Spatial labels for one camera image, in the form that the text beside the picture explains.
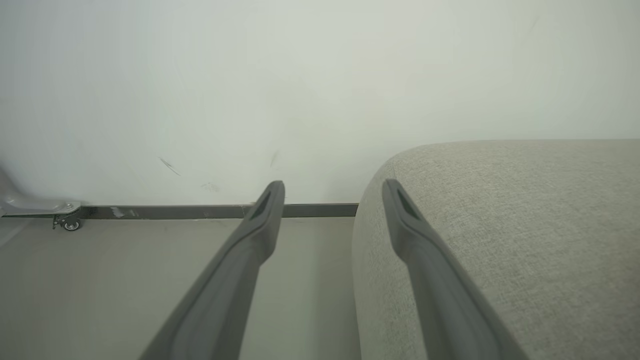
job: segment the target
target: gray upholstered furniture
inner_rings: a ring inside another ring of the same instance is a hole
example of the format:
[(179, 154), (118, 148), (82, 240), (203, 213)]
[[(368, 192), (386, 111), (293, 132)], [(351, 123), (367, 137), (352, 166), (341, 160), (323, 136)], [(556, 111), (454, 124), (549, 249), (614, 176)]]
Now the gray upholstered furniture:
[(399, 180), (531, 359), (640, 359), (640, 140), (426, 145), (367, 187), (353, 231), (363, 360), (425, 359), (381, 200)]

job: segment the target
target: caster wheel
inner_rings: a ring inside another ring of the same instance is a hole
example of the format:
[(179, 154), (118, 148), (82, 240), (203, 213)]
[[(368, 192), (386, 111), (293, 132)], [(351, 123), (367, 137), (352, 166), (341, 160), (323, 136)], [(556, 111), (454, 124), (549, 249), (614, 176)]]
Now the caster wheel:
[(62, 227), (67, 231), (76, 231), (80, 229), (80, 220), (76, 218), (62, 220)]

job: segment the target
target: wall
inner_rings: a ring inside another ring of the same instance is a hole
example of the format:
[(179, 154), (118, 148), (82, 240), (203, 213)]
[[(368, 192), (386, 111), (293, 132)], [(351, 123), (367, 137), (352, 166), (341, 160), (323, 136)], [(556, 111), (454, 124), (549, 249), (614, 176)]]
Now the wall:
[(89, 204), (357, 202), (415, 145), (640, 137), (635, 0), (0, 4), (0, 166)]

